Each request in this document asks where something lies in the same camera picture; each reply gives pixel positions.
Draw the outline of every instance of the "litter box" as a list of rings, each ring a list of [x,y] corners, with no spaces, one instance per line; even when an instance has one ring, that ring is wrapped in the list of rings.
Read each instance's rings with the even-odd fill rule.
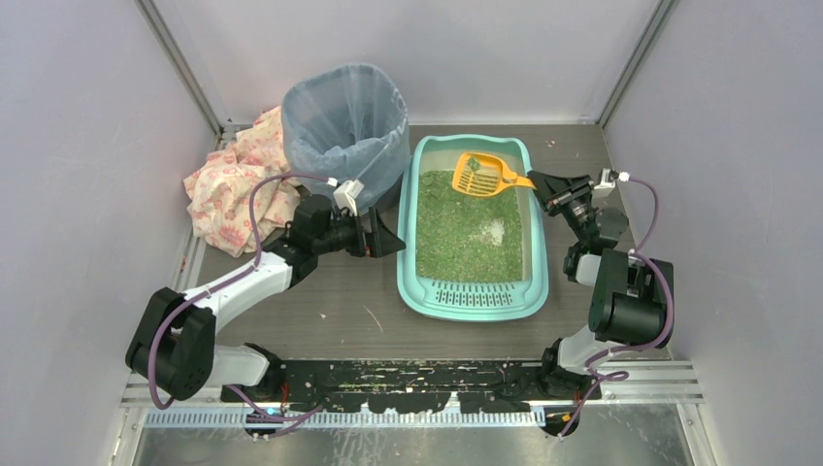
[[[417,196],[420,175],[431,170],[454,170],[464,151],[501,156],[520,175],[532,169],[529,152],[517,139],[462,134],[428,136],[420,141],[403,176],[398,235],[406,249],[397,256],[397,288],[403,301],[429,317],[473,322],[494,322],[534,314],[548,297],[548,263],[542,211],[529,189],[517,188],[522,226],[522,280],[507,283],[457,283],[416,274]]]

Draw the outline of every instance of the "blue trash bag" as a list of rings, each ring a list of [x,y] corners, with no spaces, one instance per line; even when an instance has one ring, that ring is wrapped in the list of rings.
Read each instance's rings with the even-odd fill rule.
[[[380,68],[353,63],[292,87],[282,101],[283,150],[295,173],[360,180],[357,209],[375,205],[412,161],[406,102]],[[301,180],[332,197],[334,188]]]

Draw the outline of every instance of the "gray wood surface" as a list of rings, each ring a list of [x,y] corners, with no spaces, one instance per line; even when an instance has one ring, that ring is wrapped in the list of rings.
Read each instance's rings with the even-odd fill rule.
[[[518,138],[536,170],[559,176],[595,176],[609,167],[603,134],[593,125],[414,126],[411,148],[426,135],[476,133]],[[615,191],[605,201],[622,208]],[[437,320],[412,311],[397,291],[395,258],[320,257],[317,270],[298,286],[273,296],[228,324],[218,342],[254,342],[283,358],[539,358],[546,346],[586,322],[591,288],[562,274],[575,236],[561,217],[545,218],[550,289],[533,316],[498,323]],[[396,212],[386,215],[394,228]],[[632,246],[629,232],[620,249]],[[208,247],[200,283],[250,260]],[[374,314],[379,321],[369,314]]]

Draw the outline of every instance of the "litter scoop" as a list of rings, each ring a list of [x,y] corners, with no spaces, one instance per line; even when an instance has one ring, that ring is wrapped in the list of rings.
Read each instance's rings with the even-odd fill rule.
[[[509,168],[503,159],[482,152],[463,152],[457,159],[451,179],[451,187],[475,197],[491,197],[512,186],[537,189],[531,180]]]

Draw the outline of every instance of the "cloth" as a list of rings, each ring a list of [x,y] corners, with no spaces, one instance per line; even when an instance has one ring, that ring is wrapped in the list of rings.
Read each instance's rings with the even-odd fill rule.
[[[254,252],[248,216],[251,191],[264,179],[287,172],[283,154],[280,107],[261,115],[250,129],[237,133],[237,142],[209,154],[206,165],[183,180],[191,199],[194,236],[234,257]],[[284,227],[300,203],[296,179],[267,183],[254,195],[254,216],[260,237]]]

